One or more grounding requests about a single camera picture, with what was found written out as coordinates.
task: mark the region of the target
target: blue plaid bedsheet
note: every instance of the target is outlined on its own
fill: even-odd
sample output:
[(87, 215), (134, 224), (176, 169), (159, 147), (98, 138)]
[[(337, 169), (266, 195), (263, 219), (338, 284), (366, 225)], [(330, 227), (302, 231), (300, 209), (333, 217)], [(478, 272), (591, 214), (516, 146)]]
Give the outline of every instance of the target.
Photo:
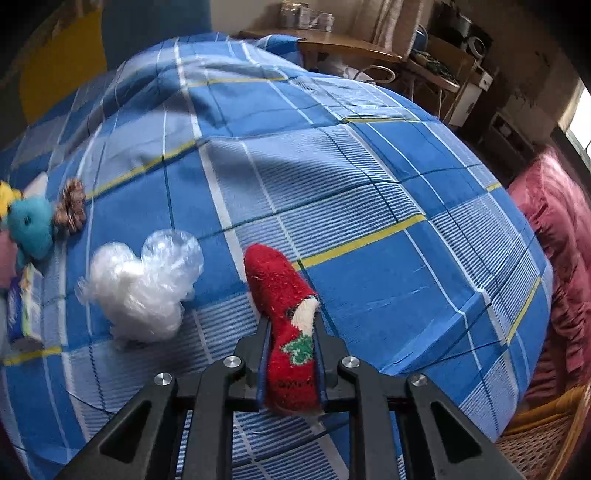
[[(82, 234), (43, 266), (45, 350), (0, 373), (2, 422), (35, 479), (53, 478), (155, 373), (202, 370), (255, 330), (242, 264), (254, 242), (298, 262), (353, 355), (426, 372), (489, 438), (503, 431), (549, 317), (552, 272), (532, 230), (437, 119), (297, 60), (290, 37), (168, 40), (0, 153), (13, 186), (48, 171), (49, 199), (70, 177), (89, 198)], [(174, 339), (119, 349), (74, 286), (99, 246), (139, 254), (166, 228), (201, 242), (195, 300)], [(345, 479), (347, 437), (344, 415), (238, 413), (234, 478)]]

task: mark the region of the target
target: metal screw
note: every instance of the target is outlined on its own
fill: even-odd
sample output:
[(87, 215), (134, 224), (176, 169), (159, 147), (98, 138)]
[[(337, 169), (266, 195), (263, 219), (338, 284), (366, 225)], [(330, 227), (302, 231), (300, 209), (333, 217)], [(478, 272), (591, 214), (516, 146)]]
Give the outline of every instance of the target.
[(223, 364), (228, 368), (236, 368), (242, 364), (242, 359), (239, 356), (230, 355), (223, 360)]
[(410, 378), (410, 383), (412, 383), (415, 387), (424, 387), (427, 385), (427, 377), (423, 374), (414, 374)]
[(356, 356), (347, 355), (340, 362), (345, 368), (357, 368), (359, 366), (359, 358)]
[(173, 376), (169, 373), (166, 373), (166, 372), (158, 374), (154, 377), (154, 383), (156, 385), (159, 385), (160, 387), (165, 387), (170, 382), (172, 382), (172, 380), (173, 380)]

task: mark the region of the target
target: teal stuffed toy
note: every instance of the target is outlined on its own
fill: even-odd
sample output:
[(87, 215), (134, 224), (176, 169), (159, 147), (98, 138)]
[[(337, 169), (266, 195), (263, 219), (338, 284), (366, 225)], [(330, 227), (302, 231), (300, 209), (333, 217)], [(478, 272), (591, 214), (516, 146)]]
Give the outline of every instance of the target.
[(8, 207), (3, 224), (18, 246), (17, 271), (31, 260), (42, 260), (51, 251), (56, 233), (53, 216), (53, 205), (43, 197), (17, 200)]

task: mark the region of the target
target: wooden table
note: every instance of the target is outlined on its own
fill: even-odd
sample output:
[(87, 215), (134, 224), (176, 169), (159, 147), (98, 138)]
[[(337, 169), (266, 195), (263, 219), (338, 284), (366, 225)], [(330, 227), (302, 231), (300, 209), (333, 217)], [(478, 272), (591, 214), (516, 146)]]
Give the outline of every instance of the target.
[(281, 30), (271, 28), (267, 30), (243, 30), (242, 38), (262, 38), (267, 35), (290, 35), (299, 37), (300, 52), (304, 56), (304, 67), (308, 70), (316, 67), (319, 53), (333, 55), (354, 55), (370, 60), (384, 60), (391, 63), (402, 62), (402, 57), (387, 48), (356, 38), (350, 38), (336, 33), (327, 33), (320, 30)]

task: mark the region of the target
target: christmas tree pattern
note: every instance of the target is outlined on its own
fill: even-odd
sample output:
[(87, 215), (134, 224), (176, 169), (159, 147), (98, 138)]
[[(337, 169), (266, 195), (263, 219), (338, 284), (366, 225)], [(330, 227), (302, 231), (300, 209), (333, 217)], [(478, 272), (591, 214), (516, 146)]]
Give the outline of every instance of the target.
[(305, 333), (300, 333), (298, 338), (281, 347), (281, 351), (290, 356), (290, 363), (292, 365), (304, 365), (312, 360), (314, 356), (312, 337)]

